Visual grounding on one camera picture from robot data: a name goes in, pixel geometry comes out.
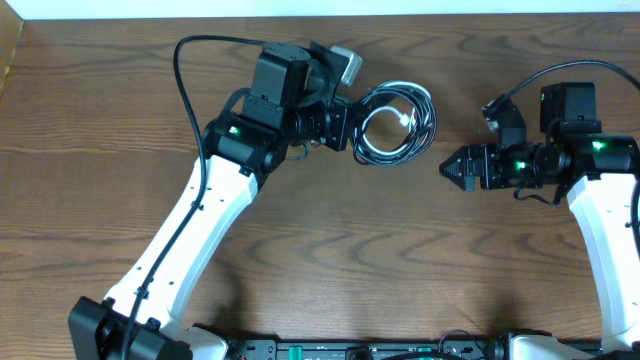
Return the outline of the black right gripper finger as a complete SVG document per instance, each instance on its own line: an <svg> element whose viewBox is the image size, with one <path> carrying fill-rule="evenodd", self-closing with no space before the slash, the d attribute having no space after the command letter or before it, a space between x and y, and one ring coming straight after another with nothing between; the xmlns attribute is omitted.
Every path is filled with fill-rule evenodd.
<svg viewBox="0 0 640 360"><path fill-rule="evenodd" d="M468 158L468 146L457 149L449 158L439 166L440 171L464 171Z"/></svg>
<svg viewBox="0 0 640 360"><path fill-rule="evenodd" d="M467 176L462 170L441 169L440 174L465 192L475 191L475 177Z"/></svg>

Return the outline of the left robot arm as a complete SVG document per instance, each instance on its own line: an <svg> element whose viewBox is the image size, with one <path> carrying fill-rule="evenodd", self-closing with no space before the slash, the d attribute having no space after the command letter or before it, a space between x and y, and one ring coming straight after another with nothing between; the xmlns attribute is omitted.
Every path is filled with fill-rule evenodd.
<svg viewBox="0 0 640 360"><path fill-rule="evenodd" d="M228 340L182 323L192 292L226 232L291 147L345 148L361 106L341 97L362 60L311 43L264 42L249 87L194 130L188 183L141 257L102 301L81 298L68 317L79 359L222 359Z"/></svg>

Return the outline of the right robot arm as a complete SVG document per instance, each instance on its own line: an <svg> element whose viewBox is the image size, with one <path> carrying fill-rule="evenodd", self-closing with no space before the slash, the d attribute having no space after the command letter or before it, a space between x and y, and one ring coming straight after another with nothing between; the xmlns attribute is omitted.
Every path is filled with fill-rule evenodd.
<svg viewBox="0 0 640 360"><path fill-rule="evenodd" d="M639 356L639 146L606 135L590 82L547 85L540 131L530 143L518 108L491 103L485 114L498 140L461 146L439 166L464 191L513 189L515 198L545 185L550 205L567 201L584 238L601 309L601 359Z"/></svg>

